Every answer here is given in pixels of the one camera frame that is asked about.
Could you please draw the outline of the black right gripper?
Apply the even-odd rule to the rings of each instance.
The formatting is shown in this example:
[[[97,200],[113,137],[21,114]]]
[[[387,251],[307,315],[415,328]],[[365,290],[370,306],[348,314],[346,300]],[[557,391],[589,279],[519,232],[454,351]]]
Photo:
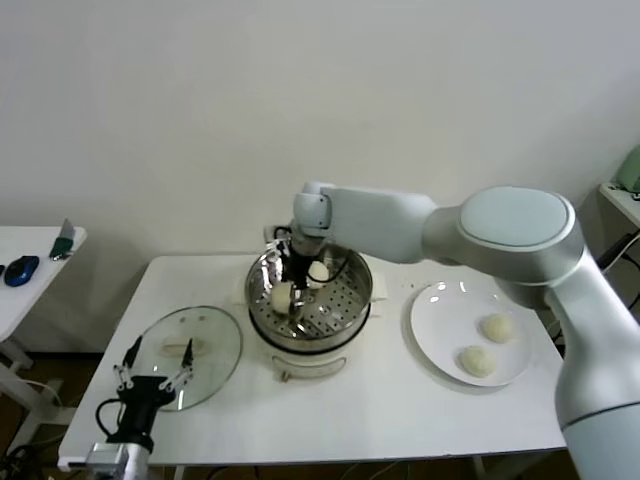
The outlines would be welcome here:
[[[304,316],[307,274],[313,262],[312,256],[301,255],[292,247],[285,256],[285,280],[293,285],[293,297],[289,304],[289,319],[299,322]]]

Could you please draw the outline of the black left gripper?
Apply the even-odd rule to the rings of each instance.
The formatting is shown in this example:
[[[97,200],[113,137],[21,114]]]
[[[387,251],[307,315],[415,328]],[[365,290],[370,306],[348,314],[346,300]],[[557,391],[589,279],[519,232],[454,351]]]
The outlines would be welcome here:
[[[170,377],[131,376],[142,336],[126,351],[123,360],[113,367],[118,380],[117,392],[124,413],[117,429],[118,441],[150,441],[158,411],[173,401],[173,391],[181,389],[193,378],[193,340],[190,339],[179,370]]]

